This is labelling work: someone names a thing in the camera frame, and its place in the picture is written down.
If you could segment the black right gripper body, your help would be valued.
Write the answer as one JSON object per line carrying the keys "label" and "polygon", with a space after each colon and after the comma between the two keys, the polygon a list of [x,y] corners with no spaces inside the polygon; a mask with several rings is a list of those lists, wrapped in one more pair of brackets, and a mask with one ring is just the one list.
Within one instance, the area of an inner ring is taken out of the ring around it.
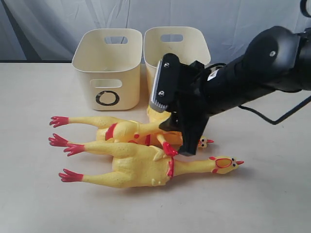
{"label": "black right gripper body", "polygon": [[205,67],[194,61],[190,65],[180,64],[177,87],[174,90],[174,100],[170,110],[171,122],[183,136],[202,135],[209,116],[207,103],[201,86],[212,72],[219,69],[219,64]]}

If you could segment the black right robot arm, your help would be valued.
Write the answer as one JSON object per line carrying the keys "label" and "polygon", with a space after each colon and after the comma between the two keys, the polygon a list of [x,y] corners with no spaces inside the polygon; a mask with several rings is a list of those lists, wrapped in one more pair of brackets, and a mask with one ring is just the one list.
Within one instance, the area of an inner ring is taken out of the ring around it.
{"label": "black right robot arm", "polygon": [[159,128],[181,132],[179,153],[196,154],[210,117],[275,91],[297,93],[311,88],[311,31],[274,26],[259,33],[245,53],[215,71],[200,62],[189,65],[165,54],[157,65],[150,107],[169,112]]}

